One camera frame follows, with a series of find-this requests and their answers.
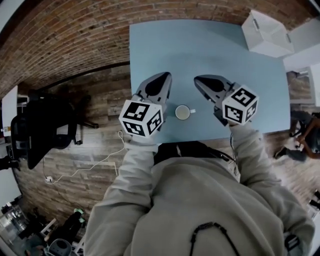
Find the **sneaker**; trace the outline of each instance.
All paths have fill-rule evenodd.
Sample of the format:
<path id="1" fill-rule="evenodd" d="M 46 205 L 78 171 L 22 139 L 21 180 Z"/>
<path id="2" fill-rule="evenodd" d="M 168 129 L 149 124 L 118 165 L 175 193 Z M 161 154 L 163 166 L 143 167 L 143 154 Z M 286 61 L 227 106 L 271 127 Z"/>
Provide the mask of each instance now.
<path id="1" fill-rule="evenodd" d="M 281 158 L 281 157 L 286 155 L 286 151 L 287 151 L 287 148 L 284 146 L 278 152 L 276 152 L 273 157 L 275 159 L 279 159 L 279 158 Z"/>
<path id="2" fill-rule="evenodd" d="M 318 189 L 315 190 L 314 195 L 316 196 L 317 201 L 320 200 L 320 193 L 318 191 Z"/>
<path id="3" fill-rule="evenodd" d="M 75 208 L 75 209 L 73 210 L 73 212 L 74 212 L 74 213 L 79 212 L 79 213 L 81 213 L 81 215 L 85 213 L 84 210 L 82 210 L 82 209 L 80 209 L 80 208 Z"/>

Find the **office chair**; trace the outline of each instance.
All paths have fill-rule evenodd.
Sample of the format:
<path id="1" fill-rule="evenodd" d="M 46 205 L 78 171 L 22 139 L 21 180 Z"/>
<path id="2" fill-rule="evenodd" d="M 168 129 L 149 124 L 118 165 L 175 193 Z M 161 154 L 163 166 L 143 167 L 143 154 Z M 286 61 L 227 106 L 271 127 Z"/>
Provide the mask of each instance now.
<path id="1" fill-rule="evenodd" d="M 98 129 L 97 123 L 88 122 L 81 116 L 91 97 L 82 98 L 73 108 L 70 102 L 56 95 L 29 91 L 29 102 L 24 113 L 11 122 L 12 152 L 15 159 L 27 159 L 28 168 L 33 169 L 50 149 L 65 149 L 76 140 L 77 125 Z M 57 134 L 57 128 L 68 125 L 67 134 Z"/>

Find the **person sitting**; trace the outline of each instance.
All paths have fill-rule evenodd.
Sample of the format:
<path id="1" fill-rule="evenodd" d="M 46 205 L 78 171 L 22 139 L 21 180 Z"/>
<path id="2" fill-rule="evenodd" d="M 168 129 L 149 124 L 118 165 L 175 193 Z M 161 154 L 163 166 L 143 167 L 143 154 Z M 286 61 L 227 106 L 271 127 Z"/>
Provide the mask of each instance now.
<path id="1" fill-rule="evenodd" d="M 72 245 L 81 227 L 85 225 L 85 219 L 82 218 L 84 211 L 80 208 L 75 208 L 73 214 L 64 222 L 62 226 L 55 229 L 44 240 L 50 246 L 56 239 L 64 239 Z"/>
<path id="2" fill-rule="evenodd" d="M 303 150 L 291 150 L 285 146 L 274 154 L 275 159 L 283 156 L 304 162 L 309 157 L 320 159 L 320 119 L 305 111 L 292 111 L 291 119 L 300 121 L 306 126 L 306 130 L 296 138 L 303 145 Z"/>
<path id="3" fill-rule="evenodd" d="M 304 256 L 315 227 L 273 173 L 262 134 L 230 124 L 240 181 L 200 142 L 133 136 L 90 214 L 86 256 Z"/>

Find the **red brick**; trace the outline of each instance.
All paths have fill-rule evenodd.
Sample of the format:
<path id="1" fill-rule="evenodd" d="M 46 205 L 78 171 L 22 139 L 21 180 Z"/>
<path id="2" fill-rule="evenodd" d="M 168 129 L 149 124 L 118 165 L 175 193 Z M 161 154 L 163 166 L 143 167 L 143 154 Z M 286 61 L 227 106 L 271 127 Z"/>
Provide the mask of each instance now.
<path id="1" fill-rule="evenodd" d="M 303 0 L 42 0 L 0 49 L 0 94 L 129 60 L 129 25 L 167 19 L 241 24 L 251 9 L 288 29 L 315 14 Z"/>

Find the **table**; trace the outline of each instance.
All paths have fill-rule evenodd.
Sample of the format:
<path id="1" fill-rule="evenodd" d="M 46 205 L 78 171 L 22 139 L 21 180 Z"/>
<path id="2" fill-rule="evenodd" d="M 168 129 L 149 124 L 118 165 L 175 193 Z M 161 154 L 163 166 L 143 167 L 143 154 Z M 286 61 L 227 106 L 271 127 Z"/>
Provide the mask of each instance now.
<path id="1" fill-rule="evenodd" d="M 131 89 L 152 75 L 168 71 L 172 87 L 168 117 L 158 143 L 228 138 L 229 129 L 213 116 L 213 104 L 194 85 L 199 75 L 220 75 L 260 96 L 254 128 L 263 133 L 290 126 L 288 82 L 282 59 L 248 51 L 241 26 L 207 20 L 162 20 L 130 26 Z M 179 120 L 175 109 L 196 113 Z"/>

